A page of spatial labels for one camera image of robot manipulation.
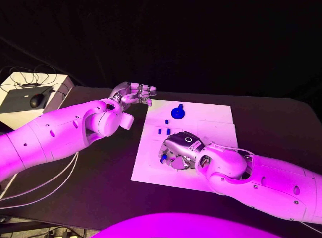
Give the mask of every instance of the computer mouse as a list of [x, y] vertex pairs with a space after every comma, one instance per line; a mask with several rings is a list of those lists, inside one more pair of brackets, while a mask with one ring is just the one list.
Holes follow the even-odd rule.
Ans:
[[30, 107], [36, 108], [41, 101], [43, 101], [44, 95], [43, 94], [36, 94], [31, 98], [30, 98]]

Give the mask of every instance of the black tablecloth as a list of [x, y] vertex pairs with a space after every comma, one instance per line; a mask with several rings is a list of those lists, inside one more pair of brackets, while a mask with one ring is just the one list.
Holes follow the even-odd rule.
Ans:
[[[110, 89], [75, 87], [62, 107], [106, 98], [109, 93]], [[292, 99], [167, 92], [158, 92], [154, 99], [230, 105], [240, 148], [322, 174], [322, 125], [307, 104]], [[284, 237], [319, 237], [299, 222], [267, 215], [227, 196], [131, 181], [146, 105], [131, 105], [126, 112], [135, 116], [131, 130], [119, 128], [110, 137], [80, 151], [73, 174], [59, 191], [36, 204], [0, 210], [0, 214], [100, 230], [144, 214], [184, 212], [224, 218]], [[18, 173], [5, 195], [46, 182], [70, 159]], [[36, 200], [56, 188], [66, 175], [0, 206]], [[184, 229], [194, 225], [188, 221]]]

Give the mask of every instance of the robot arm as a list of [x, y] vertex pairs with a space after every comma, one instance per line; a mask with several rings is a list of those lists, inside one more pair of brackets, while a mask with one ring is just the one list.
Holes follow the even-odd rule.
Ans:
[[188, 132], [164, 141], [158, 157], [174, 169], [195, 166], [211, 189], [267, 214], [322, 224], [322, 175], [282, 160], [204, 145]]
[[28, 167], [73, 155], [119, 126], [129, 130], [133, 116], [123, 111], [131, 103], [151, 106], [154, 95], [155, 87], [123, 82], [109, 98], [54, 110], [1, 135], [0, 182]]

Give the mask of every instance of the blue object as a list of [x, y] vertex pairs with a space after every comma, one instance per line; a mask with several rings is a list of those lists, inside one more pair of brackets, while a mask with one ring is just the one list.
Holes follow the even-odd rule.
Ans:
[[162, 155], [162, 158], [159, 159], [159, 162], [162, 163], [162, 161], [168, 158], [167, 155]]
[[179, 104], [178, 107], [171, 110], [171, 116], [174, 119], [181, 119], [184, 118], [184, 114], [184, 105]]

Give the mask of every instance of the black backdrop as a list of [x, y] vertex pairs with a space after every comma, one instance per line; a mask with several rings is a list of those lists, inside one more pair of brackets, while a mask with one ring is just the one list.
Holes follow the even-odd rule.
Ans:
[[89, 87], [290, 97], [322, 121], [322, 2], [0, 0], [0, 69], [40, 63]]

